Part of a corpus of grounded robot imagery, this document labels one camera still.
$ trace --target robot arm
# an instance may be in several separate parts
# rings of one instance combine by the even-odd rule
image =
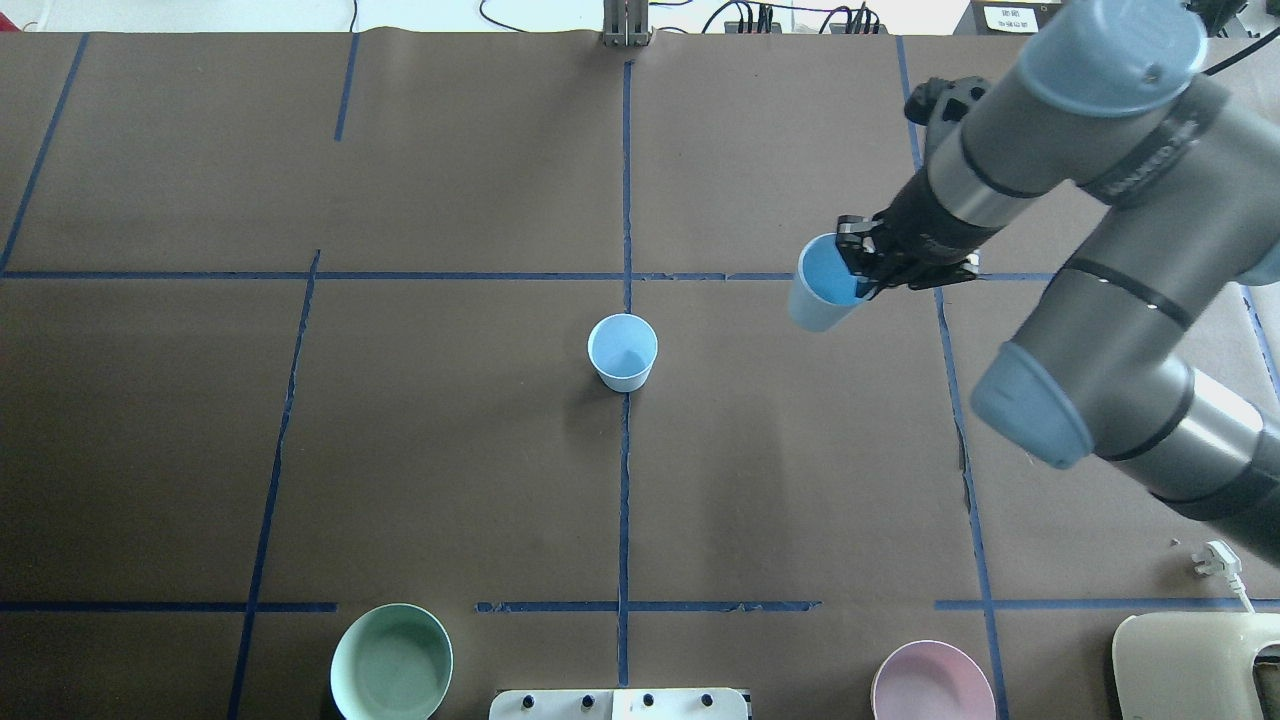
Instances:
[[[1280,128],[1196,74],[1204,45],[1176,0],[1076,0],[996,87],[946,86],[925,167],[870,220],[842,217],[837,245],[870,297],[970,279],[978,246],[1062,181],[1110,205],[973,409],[1280,564],[1280,420],[1171,355],[1228,282],[1280,279]]]

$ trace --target pink bowl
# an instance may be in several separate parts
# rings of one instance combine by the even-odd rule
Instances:
[[[982,669],[945,642],[895,650],[872,680],[876,720],[995,720],[996,698]]]

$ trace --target paper cup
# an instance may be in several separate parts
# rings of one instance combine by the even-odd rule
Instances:
[[[787,311],[801,328],[820,333],[845,319],[854,307],[867,302],[858,297],[859,279],[849,274],[836,233],[819,234],[800,251],[796,274],[791,281]]]
[[[634,392],[649,379],[658,357],[658,336],[636,315],[609,315],[588,336],[586,356],[609,389]]]

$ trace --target metal bracket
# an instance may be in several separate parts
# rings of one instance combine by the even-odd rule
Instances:
[[[751,720],[750,697],[730,688],[506,691],[489,720]]]
[[[649,0],[604,0],[603,41],[609,47],[649,45]]]

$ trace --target white label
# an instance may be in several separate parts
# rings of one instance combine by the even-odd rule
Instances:
[[[996,8],[987,5],[987,27],[1002,32],[1039,32],[1036,12],[1030,8]]]

